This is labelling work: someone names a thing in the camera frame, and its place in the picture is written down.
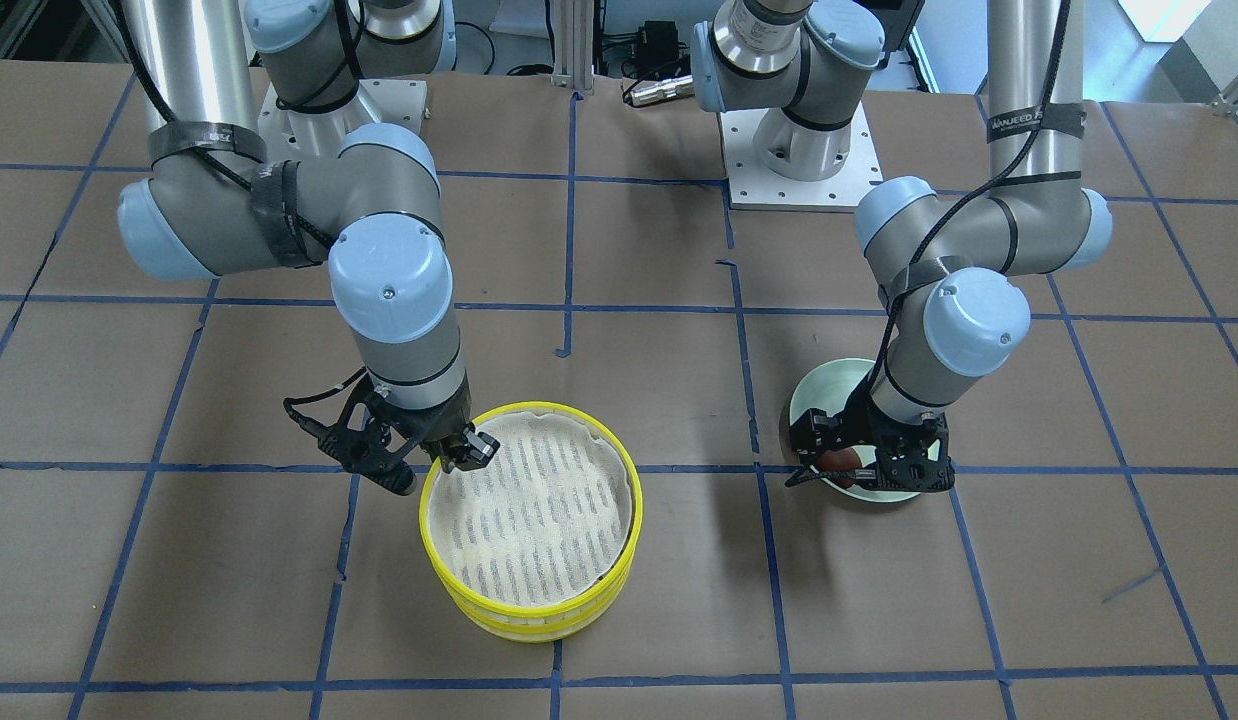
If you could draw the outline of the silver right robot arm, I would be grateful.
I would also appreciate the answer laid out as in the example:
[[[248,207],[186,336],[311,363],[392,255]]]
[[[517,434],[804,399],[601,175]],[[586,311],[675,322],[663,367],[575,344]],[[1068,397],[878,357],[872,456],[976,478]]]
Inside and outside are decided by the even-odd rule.
[[[136,265],[163,281],[326,266],[361,365],[335,387],[335,423],[282,405],[345,471],[395,495],[413,491],[409,454],[447,471],[487,468],[499,442],[470,419],[439,174],[412,129],[337,122],[326,150],[270,158],[258,131],[248,46],[280,109],[335,115],[360,101],[371,45],[444,54],[431,2],[113,1],[126,54],[154,108],[151,177],[119,195],[119,231]]]

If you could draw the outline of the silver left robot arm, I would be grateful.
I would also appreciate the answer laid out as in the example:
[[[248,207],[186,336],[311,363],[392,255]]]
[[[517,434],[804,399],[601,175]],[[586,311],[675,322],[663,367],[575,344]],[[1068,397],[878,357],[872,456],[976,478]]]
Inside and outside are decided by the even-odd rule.
[[[1094,264],[1113,233],[1081,183],[1084,10],[990,1],[989,179],[957,200],[888,179],[858,200],[855,238],[886,311],[878,355],[842,409],[794,405],[789,486],[953,487],[945,409],[1006,364],[1031,313],[1016,275]],[[691,71],[706,111],[766,113],[756,152],[780,176],[838,169],[853,111],[881,54],[881,24],[853,1],[727,1],[697,24]]]

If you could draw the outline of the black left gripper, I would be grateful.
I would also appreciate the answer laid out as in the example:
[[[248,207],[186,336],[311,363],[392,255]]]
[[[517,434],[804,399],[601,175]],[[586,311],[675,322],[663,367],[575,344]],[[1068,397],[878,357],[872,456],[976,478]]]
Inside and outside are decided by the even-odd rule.
[[[811,407],[789,431],[799,460],[815,466],[825,452],[848,447],[874,447],[875,460],[865,468],[829,471],[834,487],[862,491],[947,492],[954,486],[954,468],[948,452],[950,427],[945,413],[925,413],[917,426],[893,419],[872,401],[867,386],[849,393],[844,409],[825,414]],[[797,487],[825,474],[801,468],[785,479],[785,487]]]

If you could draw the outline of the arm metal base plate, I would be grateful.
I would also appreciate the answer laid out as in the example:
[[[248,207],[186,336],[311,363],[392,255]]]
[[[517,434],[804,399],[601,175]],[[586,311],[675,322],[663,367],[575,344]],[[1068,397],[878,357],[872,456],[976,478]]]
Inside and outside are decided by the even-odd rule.
[[[345,135],[368,122],[391,122],[421,132],[427,118],[428,83],[423,79],[363,79],[348,105],[326,113],[300,113],[277,105],[267,87],[258,135],[270,160],[334,158]]]
[[[733,209],[853,212],[884,181],[862,105],[848,126],[829,132],[797,126],[780,109],[718,119]]]

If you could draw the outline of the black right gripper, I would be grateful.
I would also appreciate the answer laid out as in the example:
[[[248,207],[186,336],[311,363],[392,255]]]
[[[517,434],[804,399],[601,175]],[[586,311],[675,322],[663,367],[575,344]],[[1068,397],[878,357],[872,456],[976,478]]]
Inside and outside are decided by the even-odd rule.
[[[355,386],[339,419],[331,426],[314,423],[319,450],[344,471],[405,496],[415,486],[407,461],[413,448],[422,447],[439,464],[439,473],[485,469],[500,450],[499,440],[474,431],[468,381],[444,402],[427,409],[391,405],[368,375],[354,375],[353,381]]]

